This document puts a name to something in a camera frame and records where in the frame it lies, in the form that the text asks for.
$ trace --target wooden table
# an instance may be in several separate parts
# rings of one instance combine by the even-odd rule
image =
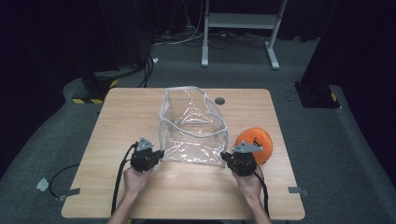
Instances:
[[[252,89],[205,89],[214,101],[225,99],[219,110],[228,126],[231,146],[247,128],[263,127],[272,137],[274,153],[262,166],[269,193],[271,219],[299,220],[304,207],[270,92]],[[112,89],[84,153],[67,197],[64,217],[110,217],[114,184],[126,150],[141,136],[159,149],[158,115],[165,89]],[[123,180],[119,197],[123,195]],[[130,218],[250,219],[228,168],[177,161],[160,162],[136,201]]]

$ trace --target orange object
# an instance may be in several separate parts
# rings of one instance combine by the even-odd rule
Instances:
[[[258,164],[266,163],[273,153],[273,142],[270,134],[262,128],[253,127],[241,132],[236,138],[235,145],[245,141],[262,147],[262,151],[253,152],[253,156]]]

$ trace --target transparent plastic container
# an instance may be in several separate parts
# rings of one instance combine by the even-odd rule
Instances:
[[[225,167],[227,125],[218,107],[197,87],[166,89],[159,116],[162,161]]]

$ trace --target dark background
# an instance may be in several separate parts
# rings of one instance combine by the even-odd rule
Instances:
[[[154,3],[158,34],[185,26],[181,1]],[[196,25],[200,2],[185,3]],[[279,1],[211,4],[214,11],[276,13]],[[2,1],[0,9],[3,175],[35,130],[64,104],[63,87],[80,77],[80,71],[67,53],[61,1]],[[279,38],[300,36],[303,41],[321,37],[303,83],[342,87],[361,131],[394,184],[395,9],[392,0],[289,0],[278,33]]]

